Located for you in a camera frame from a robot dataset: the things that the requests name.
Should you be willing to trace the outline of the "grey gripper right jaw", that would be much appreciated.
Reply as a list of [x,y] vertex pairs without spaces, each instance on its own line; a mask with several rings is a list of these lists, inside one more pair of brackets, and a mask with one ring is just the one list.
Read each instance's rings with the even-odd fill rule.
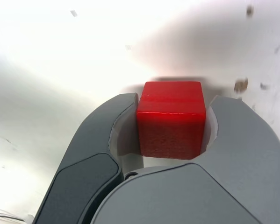
[[280,141],[243,101],[216,97],[204,153],[144,168],[101,203],[94,224],[280,224]]

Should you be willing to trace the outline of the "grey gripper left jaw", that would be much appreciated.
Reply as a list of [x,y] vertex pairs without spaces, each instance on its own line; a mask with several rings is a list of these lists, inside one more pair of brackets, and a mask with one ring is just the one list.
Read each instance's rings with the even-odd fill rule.
[[106,101],[81,123],[35,216],[36,224],[88,224],[124,176],[144,166],[136,109],[138,95]]

